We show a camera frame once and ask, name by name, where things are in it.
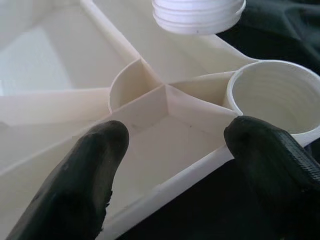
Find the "white plastic tray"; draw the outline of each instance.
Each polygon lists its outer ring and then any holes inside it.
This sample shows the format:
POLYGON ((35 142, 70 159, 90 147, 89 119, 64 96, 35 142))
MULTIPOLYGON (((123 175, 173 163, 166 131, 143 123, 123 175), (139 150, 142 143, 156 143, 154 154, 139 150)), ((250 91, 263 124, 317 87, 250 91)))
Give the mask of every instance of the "white plastic tray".
POLYGON ((0 0, 0 36, 0 239, 101 121, 122 121, 130 144, 99 240, 232 159, 227 85, 258 60, 215 35, 164 31, 151 0, 0 0))

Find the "black cloth background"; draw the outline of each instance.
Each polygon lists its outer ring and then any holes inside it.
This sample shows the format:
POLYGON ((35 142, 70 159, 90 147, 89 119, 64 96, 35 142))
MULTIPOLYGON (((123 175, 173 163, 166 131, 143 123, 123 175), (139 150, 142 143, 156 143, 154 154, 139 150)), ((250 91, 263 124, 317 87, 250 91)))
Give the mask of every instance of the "black cloth background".
MULTIPOLYGON (((291 61, 320 74, 320 0, 247 0, 240 22, 219 37, 247 56, 291 61)), ((320 140, 307 150, 320 162, 320 140)), ((119 239, 276 237, 245 176, 232 160, 119 239)))

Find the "black fabric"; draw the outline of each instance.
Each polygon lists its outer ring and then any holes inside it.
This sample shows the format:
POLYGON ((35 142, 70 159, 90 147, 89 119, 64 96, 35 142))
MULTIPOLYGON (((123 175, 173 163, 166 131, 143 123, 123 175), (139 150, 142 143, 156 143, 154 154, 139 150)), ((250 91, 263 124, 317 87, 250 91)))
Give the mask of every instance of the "black fabric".
MULTIPOLYGON (((246 1, 240 22, 219 37, 247 56, 286 60, 320 74, 320 0, 246 1)), ((307 149, 320 163, 320 140, 307 149)), ((276 238, 244 175, 230 161, 119 239, 276 238)))

